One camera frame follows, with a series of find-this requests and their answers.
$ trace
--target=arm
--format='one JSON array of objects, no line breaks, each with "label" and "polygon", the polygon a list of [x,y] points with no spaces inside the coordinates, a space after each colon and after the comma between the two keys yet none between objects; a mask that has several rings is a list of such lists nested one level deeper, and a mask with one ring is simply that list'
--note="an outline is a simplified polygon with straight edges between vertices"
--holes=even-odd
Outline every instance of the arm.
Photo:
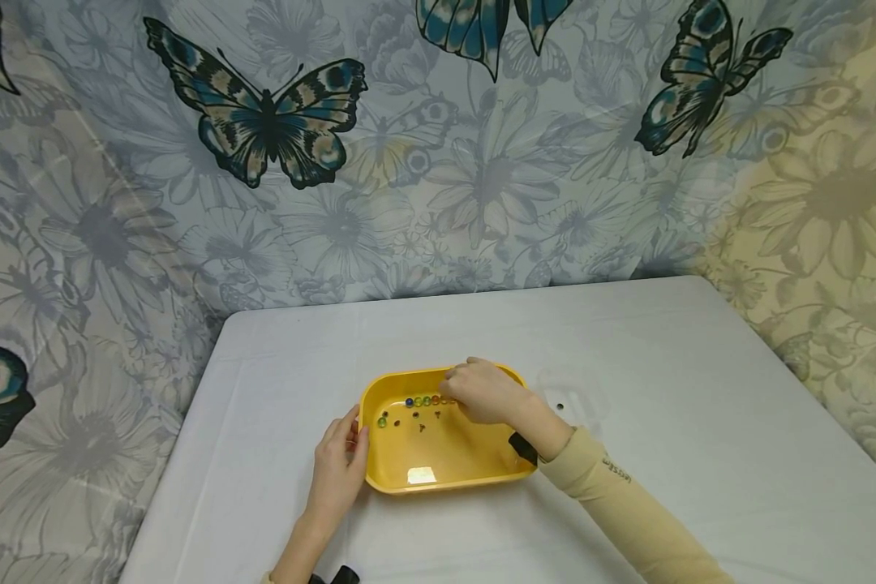
[{"label": "arm", "polygon": [[[289,542],[264,584],[305,584],[328,542],[344,521],[367,473],[369,428],[357,431],[354,406],[328,426],[315,449],[315,472],[305,511],[292,528]],[[347,453],[353,453],[350,460]]]},{"label": "arm", "polygon": [[603,444],[575,430],[493,363],[471,357],[442,391],[476,423],[507,423],[543,459],[540,469],[584,506],[648,584],[733,584],[684,525],[610,460]]}]

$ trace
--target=floral curtain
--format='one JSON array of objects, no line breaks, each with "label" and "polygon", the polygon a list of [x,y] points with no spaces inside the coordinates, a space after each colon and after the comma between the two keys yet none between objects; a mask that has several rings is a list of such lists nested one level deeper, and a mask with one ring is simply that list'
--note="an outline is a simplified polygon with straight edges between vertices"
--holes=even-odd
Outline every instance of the floral curtain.
[{"label": "floral curtain", "polygon": [[445,4],[0,0],[0,583],[116,582],[238,310],[701,274],[876,461],[876,0]]}]

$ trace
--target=white table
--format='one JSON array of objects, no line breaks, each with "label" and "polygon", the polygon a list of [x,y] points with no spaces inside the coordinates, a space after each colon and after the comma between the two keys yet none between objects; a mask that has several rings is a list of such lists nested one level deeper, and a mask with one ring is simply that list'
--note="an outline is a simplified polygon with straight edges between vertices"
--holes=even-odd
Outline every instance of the white table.
[{"label": "white table", "polygon": [[[876,466],[697,277],[234,315],[121,582],[258,582],[329,420],[386,371],[471,354],[567,399],[738,582],[876,582]],[[366,492],[319,573],[340,564],[365,584],[640,582],[538,473]]]}]

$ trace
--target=yellow plastic tray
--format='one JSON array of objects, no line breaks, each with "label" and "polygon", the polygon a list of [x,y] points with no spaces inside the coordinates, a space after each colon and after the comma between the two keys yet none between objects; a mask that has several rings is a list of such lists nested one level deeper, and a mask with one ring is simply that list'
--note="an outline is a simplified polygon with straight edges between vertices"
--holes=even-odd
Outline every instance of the yellow plastic tray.
[{"label": "yellow plastic tray", "polygon": [[[525,386],[515,371],[499,367]],[[370,426],[367,482],[377,491],[397,496],[477,487],[523,479],[535,471],[510,446],[510,426],[471,423],[453,400],[438,395],[447,370],[390,373],[363,393],[359,426]],[[436,395],[437,406],[406,405],[406,399],[425,401]]]}]

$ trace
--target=beige sleeve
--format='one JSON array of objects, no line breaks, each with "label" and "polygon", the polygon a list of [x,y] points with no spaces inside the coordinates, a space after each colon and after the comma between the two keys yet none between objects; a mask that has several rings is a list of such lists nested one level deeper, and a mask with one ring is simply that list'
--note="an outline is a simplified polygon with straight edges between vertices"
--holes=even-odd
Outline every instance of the beige sleeve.
[{"label": "beige sleeve", "polygon": [[584,506],[648,584],[733,584],[684,525],[611,461],[587,430],[575,430],[561,454],[539,468]]}]

